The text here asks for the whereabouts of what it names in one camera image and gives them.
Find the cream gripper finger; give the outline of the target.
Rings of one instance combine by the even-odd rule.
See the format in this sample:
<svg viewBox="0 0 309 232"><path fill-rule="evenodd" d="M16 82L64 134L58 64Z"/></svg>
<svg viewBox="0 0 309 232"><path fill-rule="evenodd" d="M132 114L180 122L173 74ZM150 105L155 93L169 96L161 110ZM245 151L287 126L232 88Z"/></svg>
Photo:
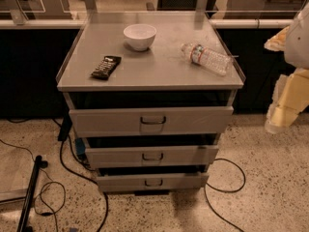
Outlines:
<svg viewBox="0 0 309 232"><path fill-rule="evenodd" d="M276 35L268 39L264 44L264 48L270 51L284 51L288 30L289 26L283 28Z"/></svg>
<svg viewBox="0 0 309 232"><path fill-rule="evenodd" d="M290 75L281 74L273 90L265 129L272 134L283 132L308 106L309 70L296 69Z"/></svg>

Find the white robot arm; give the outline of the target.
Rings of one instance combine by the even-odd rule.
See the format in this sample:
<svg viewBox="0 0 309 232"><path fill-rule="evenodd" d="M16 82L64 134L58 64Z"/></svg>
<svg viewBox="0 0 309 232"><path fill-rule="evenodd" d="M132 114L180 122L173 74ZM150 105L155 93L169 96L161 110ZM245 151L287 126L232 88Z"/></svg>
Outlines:
<svg viewBox="0 0 309 232"><path fill-rule="evenodd" d="M265 48L283 51L285 62L295 67L289 76L279 76L267 111L265 129L277 134L287 129L309 106L309 4L289 26L270 38Z"/></svg>

